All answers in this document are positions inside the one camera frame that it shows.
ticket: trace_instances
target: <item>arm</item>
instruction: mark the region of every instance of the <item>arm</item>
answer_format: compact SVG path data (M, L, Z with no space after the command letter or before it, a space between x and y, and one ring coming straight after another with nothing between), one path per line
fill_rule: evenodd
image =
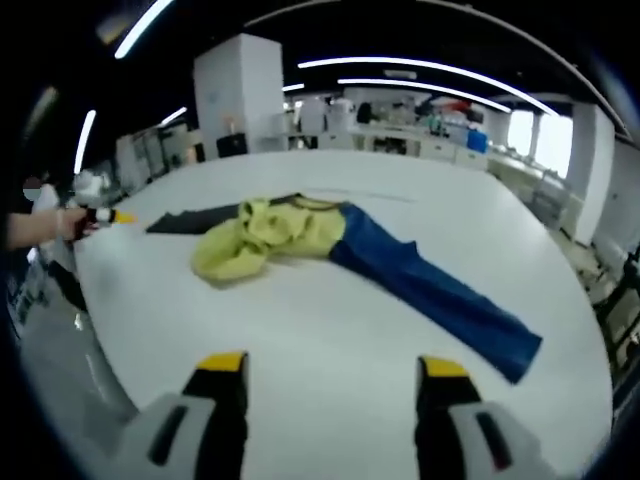
M69 210L42 210L24 215L12 213L9 215L7 233L7 249L32 247L54 240L58 235L65 240L75 237L75 225L86 216L83 208Z

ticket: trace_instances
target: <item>window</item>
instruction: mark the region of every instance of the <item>window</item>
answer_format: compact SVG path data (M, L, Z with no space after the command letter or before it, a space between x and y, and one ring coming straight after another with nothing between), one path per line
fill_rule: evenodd
M529 155L532 133L533 113L524 110L513 111L509 120L507 145L515 148L520 155Z
M544 114L540 119L540 135L536 145L536 162L565 178L569 170L573 120Z

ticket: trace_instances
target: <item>yellow garment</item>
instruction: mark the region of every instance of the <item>yellow garment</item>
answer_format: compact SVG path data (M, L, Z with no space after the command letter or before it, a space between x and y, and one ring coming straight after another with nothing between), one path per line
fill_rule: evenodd
M327 257L344 235L344 217L335 204L304 197L295 202L241 204L238 218L204 234L191 256L191 269L211 283L223 283L260 273L272 254Z

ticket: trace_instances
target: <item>pant leg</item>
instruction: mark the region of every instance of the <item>pant leg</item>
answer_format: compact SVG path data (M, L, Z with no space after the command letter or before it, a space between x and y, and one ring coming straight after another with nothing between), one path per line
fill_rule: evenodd
M87 304L84 301L80 283L78 283L78 280L76 280L73 274L65 270L62 265L55 261L49 264L49 273L58 283L64 298L76 308L86 312Z

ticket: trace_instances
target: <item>white table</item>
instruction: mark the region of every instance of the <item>white table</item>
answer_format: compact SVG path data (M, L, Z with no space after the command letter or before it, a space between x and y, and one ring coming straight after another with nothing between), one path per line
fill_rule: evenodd
M196 237L146 235L165 212L302 191L356 202L402 240L544 338L510 385L476 353L380 288L329 262L271 262L224 290L189 270ZM246 349L250 439L244 478L417 478L415 361L461 362L485 399L575 473L610 429L607 357L587 296L559 248L490 175L404 156L288 152L216 160L154 182L114 226L76 247L98 338L138 407L180 391L213 352Z

